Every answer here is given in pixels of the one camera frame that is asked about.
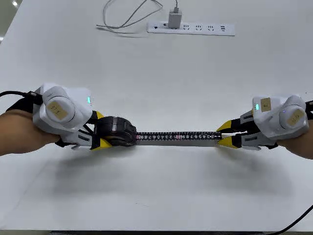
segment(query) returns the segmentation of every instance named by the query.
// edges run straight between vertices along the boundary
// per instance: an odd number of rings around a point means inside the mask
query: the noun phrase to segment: white tabletop
[[[139,2],[117,1],[108,21]],[[174,1],[162,2],[150,20],[166,20]],[[258,94],[313,99],[311,0],[179,0],[184,21],[236,24],[235,37],[148,34],[146,22],[118,37],[94,27],[104,3],[23,0],[0,46],[1,90],[88,87],[95,110],[138,131],[214,131]],[[312,180],[313,161],[283,148],[52,144],[0,158],[0,228],[273,231],[312,204]],[[313,214],[293,230],[313,231]]]

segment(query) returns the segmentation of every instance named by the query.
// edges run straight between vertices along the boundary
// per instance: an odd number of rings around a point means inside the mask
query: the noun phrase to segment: white power strip
[[[167,22],[148,22],[149,33],[175,33],[175,34],[198,34],[198,35],[219,35],[235,36],[235,25],[223,23],[185,23],[180,28],[168,28]]]

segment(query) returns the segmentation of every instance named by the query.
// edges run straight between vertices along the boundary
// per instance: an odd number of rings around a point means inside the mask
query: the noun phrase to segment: beige sticker
[[[270,98],[261,99],[261,111],[267,112],[267,111],[271,111],[271,110],[272,110],[272,107],[270,104]]]
[[[62,120],[68,115],[67,111],[65,111],[56,101],[51,102],[47,107],[58,120]]]
[[[304,112],[302,112],[300,109],[297,109],[293,112],[293,114],[290,116],[290,118],[287,120],[287,123],[290,126],[295,126],[297,122],[304,116]]]

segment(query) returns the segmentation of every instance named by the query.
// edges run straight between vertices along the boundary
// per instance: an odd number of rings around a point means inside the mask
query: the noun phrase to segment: forearm
[[[32,114],[11,110],[0,116],[0,156],[9,153],[27,153],[59,140],[59,136],[39,130]]]
[[[313,159],[313,120],[309,120],[309,126],[310,129],[307,133],[295,139],[282,140],[277,143],[291,153],[303,158]]]

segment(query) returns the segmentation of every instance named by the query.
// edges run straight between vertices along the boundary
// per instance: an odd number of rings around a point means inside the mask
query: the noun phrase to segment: black cord
[[[16,94],[21,95],[25,98],[31,98],[34,104],[41,105],[43,103],[43,96],[41,94],[37,94],[35,92],[17,92],[17,91],[6,91],[1,92],[0,97],[7,95],[7,94]]]
[[[93,135],[93,131],[87,126],[87,124],[83,125],[83,127],[90,133]]]
[[[300,222],[301,219],[303,219],[308,213],[310,213],[313,210],[313,205],[308,208],[299,218],[297,218],[293,223],[291,223],[289,226],[287,226],[286,228],[282,229],[281,231],[278,232],[274,232],[271,234],[267,234],[267,235],[279,235],[282,234],[286,231],[288,231],[289,229],[291,229],[294,225],[296,225],[298,222]]]
[[[0,97],[4,96],[4,95],[7,95],[7,94],[17,94],[17,95],[21,95],[23,97],[28,97],[29,96],[29,94],[25,93],[25,92],[6,91],[6,92],[1,92],[0,93]]]

